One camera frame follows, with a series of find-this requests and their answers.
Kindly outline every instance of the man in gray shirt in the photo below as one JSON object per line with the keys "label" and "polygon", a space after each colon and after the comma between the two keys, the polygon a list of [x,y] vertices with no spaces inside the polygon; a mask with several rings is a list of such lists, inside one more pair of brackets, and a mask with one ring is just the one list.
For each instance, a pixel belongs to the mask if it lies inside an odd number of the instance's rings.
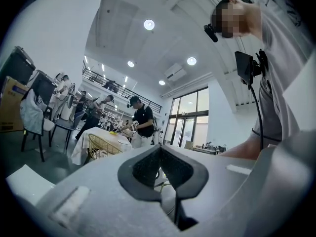
{"label": "man in gray shirt", "polygon": [[[224,38],[254,35],[265,46],[268,58],[266,76],[259,89],[264,148],[299,131],[284,91],[302,70],[313,44],[302,38],[294,25],[280,18],[264,5],[249,0],[222,0],[211,15],[211,24]],[[222,156],[257,159],[260,153],[259,122],[250,137]]]}

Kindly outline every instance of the floor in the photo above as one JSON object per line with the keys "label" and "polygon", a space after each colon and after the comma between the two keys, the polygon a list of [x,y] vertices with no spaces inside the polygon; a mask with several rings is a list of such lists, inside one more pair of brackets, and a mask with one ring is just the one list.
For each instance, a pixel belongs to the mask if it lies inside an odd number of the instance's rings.
{"label": "floor", "polygon": [[21,152],[22,131],[0,133],[1,161],[4,165],[5,176],[9,176],[26,164],[37,174],[53,184],[57,184],[65,179],[82,167],[72,164],[67,157],[67,152],[71,154],[73,151],[77,143],[75,136],[83,125],[84,122],[81,121],[77,127],[78,130],[72,132],[67,151],[65,143],[66,130],[59,127],[56,128],[51,148],[48,145],[48,132],[44,132],[41,141],[43,149],[46,149],[44,152],[45,162],[41,162],[40,153],[35,150],[39,148],[38,137],[33,140],[33,135],[29,135],[25,144],[25,151]]}

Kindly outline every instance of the black chair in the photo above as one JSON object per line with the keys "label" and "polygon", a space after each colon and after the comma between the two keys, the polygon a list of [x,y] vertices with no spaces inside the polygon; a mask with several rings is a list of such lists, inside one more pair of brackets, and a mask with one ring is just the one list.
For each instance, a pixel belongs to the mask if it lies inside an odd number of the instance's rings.
{"label": "black chair", "polygon": [[63,119],[58,119],[55,123],[55,128],[53,130],[53,134],[51,135],[51,139],[53,139],[53,136],[54,136],[54,133],[55,133],[55,129],[56,127],[60,127],[62,129],[65,129],[65,130],[68,130],[67,132],[67,136],[66,136],[66,149],[68,149],[68,143],[69,143],[69,140],[70,140],[70,135],[71,135],[71,132],[74,131],[76,129],[76,127],[78,126],[82,116],[84,115],[84,111],[81,111],[79,113],[76,113],[75,114],[75,122],[72,122],[72,121],[65,121]]}

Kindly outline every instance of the black railing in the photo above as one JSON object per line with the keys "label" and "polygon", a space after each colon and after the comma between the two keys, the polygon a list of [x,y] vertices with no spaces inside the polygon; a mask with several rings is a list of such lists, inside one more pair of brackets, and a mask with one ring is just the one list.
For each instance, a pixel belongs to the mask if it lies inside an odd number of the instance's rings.
{"label": "black railing", "polygon": [[159,104],[156,104],[152,101],[150,101],[149,99],[142,97],[141,95],[136,94],[135,92],[124,88],[123,86],[121,86],[120,84],[116,83],[116,82],[112,82],[106,78],[104,78],[103,76],[88,70],[86,68],[84,68],[83,72],[82,72],[82,77],[88,79],[91,82],[94,82],[104,88],[107,88],[108,90],[126,98],[126,99],[130,99],[133,96],[138,96],[139,99],[147,106],[149,106],[153,112],[156,113],[160,113],[162,106],[160,106]]}

